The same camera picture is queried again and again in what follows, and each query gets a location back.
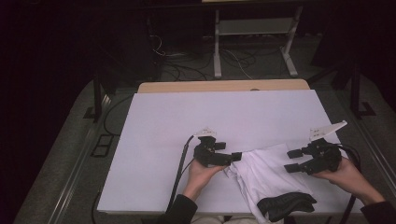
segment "white cloth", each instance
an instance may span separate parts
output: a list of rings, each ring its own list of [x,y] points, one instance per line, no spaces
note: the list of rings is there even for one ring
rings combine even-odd
[[[261,199],[289,192],[312,195],[302,173],[286,172],[284,165],[293,163],[288,151],[286,144],[280,144],[243,152],[241,161],[233,162],[224,170],[228,177],[236,177],[251,213],[260,224],[271,223],[257,207]]]

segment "white table surface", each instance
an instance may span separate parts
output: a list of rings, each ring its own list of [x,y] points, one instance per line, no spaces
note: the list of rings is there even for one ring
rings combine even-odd
[[[290,150],[306,147],[311,128],[330,124],[315,91],[137,93],[97,210],[131,214],[164,212],[183,146],[204,127],[217,132],[217,140],[227,143],[221,152],[229,154],[282,143]],[[339,143],[335,133],[326,140]],[[197,138],[191,140],[185,164],[192,159],[198,144]],[[310,159],[304,156],[297,162]],[[344,212],[348,193],[326,180],[301,175],[318,201],[312,214]],[[178,193],[187,177],[187,173],[182,176]],[[196,203],[198,214],[250,213],[236,180],[222,172],[212,178]],[[359,213],[361,207],[357,200],[352,213]]]

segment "hand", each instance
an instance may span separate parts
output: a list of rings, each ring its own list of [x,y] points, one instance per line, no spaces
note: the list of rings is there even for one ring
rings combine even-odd
[[[326,170],[312,176],[329,180],[330,183],[353,194],[364,205],[385,201],[382,195],[364,178],[355,165],[344,157],[341,159],[336,172]]]
[[[195,201],[201,193],[201,190],[209,183],[209,180],[218,171],[223,170],[226,166],[204,167],[197,160],[193,160],[189,168],[189,181],[183,190],[183,195]]]

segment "person's arm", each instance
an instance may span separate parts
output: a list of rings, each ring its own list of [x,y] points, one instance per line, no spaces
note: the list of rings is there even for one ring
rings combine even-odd
[[[223,170],[225,166],[204,167],[193,160],[189,168],[189,180],[182,194],[177,195],[171,209],[160,216],[157,224],[190,224],[198,206],[195,200],[202,189],[209,183],[213,175]]]
[[[364,204],[361,211],[369,223],[393,223],[396,220],[392,204],[385,201],[350,160],[342,158],[336,172],[323,171],[312,176],[327,179],[360,199]]]

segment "black sleeve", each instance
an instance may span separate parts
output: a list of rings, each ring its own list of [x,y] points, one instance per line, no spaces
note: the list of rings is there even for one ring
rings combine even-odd
[[[396,210],[390,202],[369,204],[361,211],[370,224],[394,223],[396,220]]]
[[[169,212],[160,216],[157,224],[190,224],[197,208],[191,199],[178,194]]]

